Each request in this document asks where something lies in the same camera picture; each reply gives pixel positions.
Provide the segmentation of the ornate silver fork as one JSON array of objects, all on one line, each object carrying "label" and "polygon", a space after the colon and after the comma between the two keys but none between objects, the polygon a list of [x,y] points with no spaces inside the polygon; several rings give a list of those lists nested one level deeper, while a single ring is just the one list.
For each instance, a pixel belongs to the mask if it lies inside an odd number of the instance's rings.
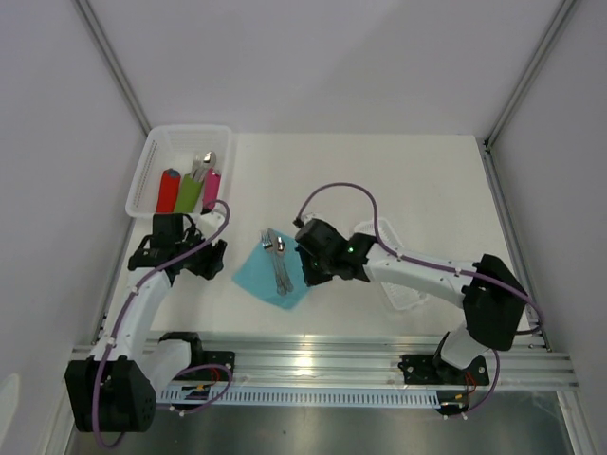
[{"label": "ornate silver fork", "polygon": [[274,281],[275,281],[275,285],[276,285],[276,280],[275,280],[275,272],[274,272],[273,262],[271,261],[271,257],[270,257],[270,255],[269,255],[269,252],[267,251],[267,234],[266,234],[266,230],[265,230],[265,229],[263,229],[263,230],[261,231],[261,234],[260,234],[260,242],[261,242],[261,245],[262,245],[262,249],[263,249],[263,251],[266,253],[266,256],[268,257],[269,264],[270,264],[270,271],[271,271],[271,274],[272,274],[272,275],[273,275],[273,277],[274,277]]}]

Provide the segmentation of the teal paper napkin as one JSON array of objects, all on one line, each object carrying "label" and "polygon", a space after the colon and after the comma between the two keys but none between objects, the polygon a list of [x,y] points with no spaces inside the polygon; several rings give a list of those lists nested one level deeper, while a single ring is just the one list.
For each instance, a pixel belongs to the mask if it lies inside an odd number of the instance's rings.
[{"label": "teal paper napkin", "polygon": [[233,275],[232,280],[254,298],[290,310],[308,294],[309,288],[304,283],[302,263],[295,250],[297,243],[292,237],[286,236],[280,231],[277,234],[285,241],[285,264],[294,290],[285,296],[277,294],[269,260],[261,243],[258,243],[251,251],[243,265]]}]

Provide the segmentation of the ornate silver spoon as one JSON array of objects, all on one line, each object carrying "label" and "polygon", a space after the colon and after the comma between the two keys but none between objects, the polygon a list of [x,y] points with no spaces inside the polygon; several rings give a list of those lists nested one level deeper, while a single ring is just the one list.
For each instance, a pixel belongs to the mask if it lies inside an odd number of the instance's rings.
[{"label": "ornate silver spoon", "polygon": [[283,240],[283,238],[281,236],[278,236],[277,243],[278,243],[277,254],[278,254],[278,259],[279,259],[279,265],[282,268],[285,289],[286,289],[287,293],[290,293],[294,290],[294,287],[293,287],[291,279],[288,275],[288,271],[287,271],[286,264],[285,264],[285,253],[286,253],[285,241]]}]

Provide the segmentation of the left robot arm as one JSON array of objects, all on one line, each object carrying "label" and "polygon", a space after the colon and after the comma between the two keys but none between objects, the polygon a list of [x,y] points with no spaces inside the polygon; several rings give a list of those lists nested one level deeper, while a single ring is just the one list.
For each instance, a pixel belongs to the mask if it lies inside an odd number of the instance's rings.
[{"label": "left robot arm", "polygon": [[186,214],[154,216],[152,231],[128,260],[127,287],[118,314],[84,359],[64,373],[78,431],[144,432],[156,402],[180,375],[197,378],[206,367],[199,335],[169,332],[149,355],[144,353],[160,304],[175,279],[187,271],[210,281],[223,268],[227,243],[217,233],[205,237]]}]

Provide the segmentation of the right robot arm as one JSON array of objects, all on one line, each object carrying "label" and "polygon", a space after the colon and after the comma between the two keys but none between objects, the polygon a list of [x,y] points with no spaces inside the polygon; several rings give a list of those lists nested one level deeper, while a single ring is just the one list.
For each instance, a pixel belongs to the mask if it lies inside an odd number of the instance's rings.
[{"label": "right robot arm", "polygon": [[379,237],[350,238],[323,220],[299,224],[295,236],[303,280],[309,287],[339,277],[344,281],[404,286],[444,300],[464,313],[460,327],[447,332],[432,355],[404,355],[399,367],[408,384],[461,385],[473,378],[488,383],[482,355],[510,350],[526,306],[527,294],[498,257],[475,263],[401,256]]}]

